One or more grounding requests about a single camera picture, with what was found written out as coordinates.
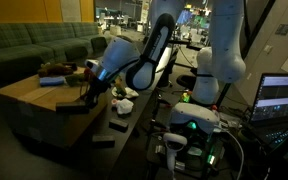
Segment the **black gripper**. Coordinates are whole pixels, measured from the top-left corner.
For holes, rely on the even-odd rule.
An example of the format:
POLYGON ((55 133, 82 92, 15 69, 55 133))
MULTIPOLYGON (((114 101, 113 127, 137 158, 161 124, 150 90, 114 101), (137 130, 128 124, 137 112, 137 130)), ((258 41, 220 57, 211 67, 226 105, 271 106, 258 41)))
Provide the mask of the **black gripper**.
POLYGON ((85 105, 93 109, 98 104, 98 98, 102 93, 105 93, 110 85, 107 82, 101 81, 97 78, 90 82, 90 88, 86 92, 84 101, 85 105))

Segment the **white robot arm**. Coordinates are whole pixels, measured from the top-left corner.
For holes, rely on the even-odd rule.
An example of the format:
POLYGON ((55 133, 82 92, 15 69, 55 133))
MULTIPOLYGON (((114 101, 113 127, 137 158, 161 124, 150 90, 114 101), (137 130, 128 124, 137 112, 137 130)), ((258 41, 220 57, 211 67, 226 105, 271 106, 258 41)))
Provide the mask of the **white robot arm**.
MULTIPOLYGON (((120 72, 125 73, 126 84, 133 90, 152 86, 166 47, 182 43, 172 35, 185 5, 186 0, 151 0, 151 30, 143 50, 123 36, 111 40, 93 70, 90 89, 84 96, 88 107, 98 104, 99 96, 110 88, 120 72)), ((244 5, 245 0, 213 0, 209 45, 195 49, 198 58, 192 98, 199 104, 213 102, 219 82, 234 83, 245 73, 246 64, 240 50, 244 5)))

